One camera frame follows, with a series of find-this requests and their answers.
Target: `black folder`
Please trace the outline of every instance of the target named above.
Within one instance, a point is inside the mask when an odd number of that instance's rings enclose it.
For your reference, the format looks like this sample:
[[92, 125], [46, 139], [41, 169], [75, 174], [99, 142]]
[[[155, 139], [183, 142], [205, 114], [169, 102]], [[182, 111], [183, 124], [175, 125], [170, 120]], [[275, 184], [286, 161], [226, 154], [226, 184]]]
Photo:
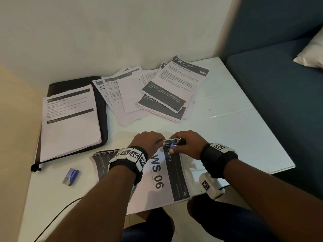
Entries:
[[[105, 145], [105, 143], [107, 142], [108, 132], [107, 132], [107, 111], [106, 111], [106, 106], [105, 106], [106, 102], [105, 102], [104, 98], [102, 97], [101, 93], [98, 91], [98, 89], [95, 87], [95, 85], [93, 85], [93, 82], [92, 82], [93, 80], [99, 80], [99, 79], [101, 79], [100, 76], [90, 76], [90, 77], [85, 77], [85, 78], [69, 80], [69, 81], [56, 82], [56, 83], [49, 85], [49, 87], [48, 87], [47, 97], [50, 97], [50, 96], [58, 94], [58, 93], [66, 92], [68, 90], [73, 90], [73, 89], [77, 89], [77, 88], [80, 88], [83, 86], [87, 86], [90, 84], [92, 85], [93, 91], [94, 91], [94, 97], [95, 97], [95, 102], [97, 105], [98, 120], [99, 120], [102, 142], [99, 144], [81, 149], [81, 150], [76, 151], [74, 153], [67, 154], [65, 156], [85, 152], [85, 151], [88, 151], [91, 149], [95, 149], [95, 148]], [[46, 160], [44, 162], [40, 162], [40, 149], [41, 149], [41, 133], [39, 135], [35, 163], [30, 168], [30, 170], [32, 172], [41, 171], [41, 168], [39, 168], [39, 164], [41, 164], [41, 163], [45, 163], [45, 162], [49, 162], [49, 161], [53, 161], [55, 159], [65, 157], [65, 156], [61, 156], [61, 157], [57, 157], [54, 159]]]

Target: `pillow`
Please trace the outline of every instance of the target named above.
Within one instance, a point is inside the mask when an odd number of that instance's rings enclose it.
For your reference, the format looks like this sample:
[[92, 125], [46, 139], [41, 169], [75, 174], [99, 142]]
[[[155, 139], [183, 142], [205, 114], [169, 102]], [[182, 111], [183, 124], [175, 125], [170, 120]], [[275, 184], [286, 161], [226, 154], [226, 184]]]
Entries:
[[323, 69], [323, 27], [293, 61], [307, 67]]

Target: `table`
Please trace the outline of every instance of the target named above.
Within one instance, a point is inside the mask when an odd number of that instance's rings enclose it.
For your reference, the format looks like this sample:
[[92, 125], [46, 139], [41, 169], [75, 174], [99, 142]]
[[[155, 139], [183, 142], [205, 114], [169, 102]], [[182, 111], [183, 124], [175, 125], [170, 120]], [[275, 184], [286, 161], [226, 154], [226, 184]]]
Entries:
[[[143, 131], [160, 132], [166, 138], [177, 131], [196, 131], [211, 143], [234, 148], [240, 160], [270, 174], [295, 167], [222, 61], [210, 58], [192, 64], [208, 68], [210, 72], [198, 91], [188, 120], [175, 123], [150, 114], [122, 127], [108, 109], [109, 140], [105, 146], [55, 160], [45, 164], [41, 172], [31, 175], [19, 242], [34, 241], [68, 203], [85, 195], [95, 185], [89, 156], [99, 150], [126, 147], [137, 133]], [[191, 196], [204, 193], [198, 180], [205, 172], [203, 165], [186, 158], [189, 157], [184, 157], [183, 166]], [[70, 167], [80, 173], [72, 186], [66, 186], [61, 182]], [[228, 185], [223, 179], [220, 182]], [[73, 206], [55, 220], [40, 240], [47, 237]]]

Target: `couch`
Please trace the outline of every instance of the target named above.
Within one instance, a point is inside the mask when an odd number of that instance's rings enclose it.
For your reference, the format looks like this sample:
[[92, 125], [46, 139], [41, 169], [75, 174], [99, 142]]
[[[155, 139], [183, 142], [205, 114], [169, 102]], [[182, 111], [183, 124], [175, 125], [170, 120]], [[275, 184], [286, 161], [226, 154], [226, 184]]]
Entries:
[[293, 59], [323, 25], [323, 0], [242, 0], [220, 58], [296, 168], [276, 176], [323, 199], [323, 69]]

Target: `black cable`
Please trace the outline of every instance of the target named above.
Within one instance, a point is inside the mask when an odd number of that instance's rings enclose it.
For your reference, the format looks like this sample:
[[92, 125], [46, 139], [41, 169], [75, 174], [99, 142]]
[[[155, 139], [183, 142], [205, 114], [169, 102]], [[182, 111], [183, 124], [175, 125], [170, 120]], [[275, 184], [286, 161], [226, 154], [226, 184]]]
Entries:
[[66, 207], [64, 207], [64, 209], [63, 210], [61, 210], [55, 217], [54, 217], [54, 219], [50, 222], [50, 224], [48, 224], [48, 226], [41, 232], [41, 234], [34, 240], [34, 242], [36, 242], [38, 239], [39, 239], [39, 237], [46, 231], [46, 229], [55, 221], [55, 219], [67, 208], [67, 207], [69, 207], [71, 204], [73, 204], [74, 202], [76, 202], [76, 201], [78, 201], [78, 200], [80, 200], [80, 199], [82, 199], [83, 197], [81, 197], [81, 198], [78, 198], [78, 199], [76, 199], [76, 200], [74, 200], [74, 201], [72, 201], [71, 203], [69, 203]]

